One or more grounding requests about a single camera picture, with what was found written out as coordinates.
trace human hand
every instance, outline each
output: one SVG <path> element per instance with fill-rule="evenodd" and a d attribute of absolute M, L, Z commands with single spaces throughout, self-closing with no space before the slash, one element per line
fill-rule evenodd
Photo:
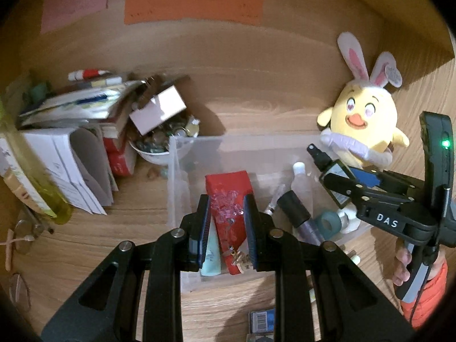
<path fill-rule="evenodd" d="M 407 265 L 412 261 L 412 254 L 404 246 L 404 241 L 398 239 L 396 241 L 396 257 L 394 258 L 394 274 L 393 283 L 397 286 L 401 286 L 403 282 L 410 279 L 410 272 L 407 270 Z M 428 280 L 431 280 L 437 276 L 442 269 L 442 265 L 445 262 L 445 250 L 441 248 L 437 260 L 432 265 L 432 269 L 429 273 Z"/>

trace transparent plastic container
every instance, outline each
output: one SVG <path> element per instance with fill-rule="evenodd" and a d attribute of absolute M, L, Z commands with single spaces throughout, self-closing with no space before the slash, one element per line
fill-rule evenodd
<path fill-rule="evenodd" d="M 182 218 L 195 212 L 201 194 L 206 194 L 205 176 L 246 170 L 249 174 L 259 210 L 264 210 L 279 184 L 290 188 L 293 181 L 293 164 L 301 161 L 312 181 L 313 217 L 324 210 L 337 210 L 337 206 L 321 186 L 316 168 L 306 148 L 315 144 L 330 156 L 319 140 L 319 135 L 225 135 L 198 138 L 171 138 L 168 165 L 168 225 L 178 227 Z M 277 208 L 273 214 L 277 227 L 292 232 L 288 218 Z M 338 244 L 366 232 L 371 225 L 361 222 L 357 230 L 346 235 L 337 234 L 333 240 Z M 222 274 L 203 277 L 199 273 L 181 273 L 182 291 L 192 291 L 212 286 L 228 286 L 264 277 L 270 273 L 230 275 L 226 269 Z"/>

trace plush toy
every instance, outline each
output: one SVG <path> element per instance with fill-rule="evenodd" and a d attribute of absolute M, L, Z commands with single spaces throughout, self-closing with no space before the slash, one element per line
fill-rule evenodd
<path fill-rule="evenodd" d="M 346 84 L 336 104 L 318 116 L 322 127 L 331 122 L 320 139 L 350 166 L 384 169 L 393 160 L 392 145 L 409 146 L 407 136 L 396 128 L 396 106 L 384 89 L 388 82 L 402 85 L 396 60 L 387 51 L 381 53 L 369 77 L 356 37 L 341 33 L 337 44 L 355 79 Z"/>

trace white cable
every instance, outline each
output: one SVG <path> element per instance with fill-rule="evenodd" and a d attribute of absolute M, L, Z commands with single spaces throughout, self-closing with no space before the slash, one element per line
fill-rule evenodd
<path fill-rule="evenodd" d="M 12 239 L 8 242 L 0 243 L 0 246 L 7 246 L 10 243 L 19 242 L 21 240 L 24 240 L 26 242 L 33 242 L 35 240 L 35 237 L 33 235 L 26 235 L 24 238 L 16 238 L 16 239 Z"/>

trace yellow bottle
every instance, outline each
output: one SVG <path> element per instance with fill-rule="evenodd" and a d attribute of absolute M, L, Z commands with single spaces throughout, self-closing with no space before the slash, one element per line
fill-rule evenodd
<path fill-rule="evenodd" d="M 5 183 L 11 191 L 28 207 L 46 214 L 56 224 L 67 223 L 73 207 L 50 180 L 41 161 L 17 131 L 1 102 L 0 148 L 10 165 L 5 175 Z"/>

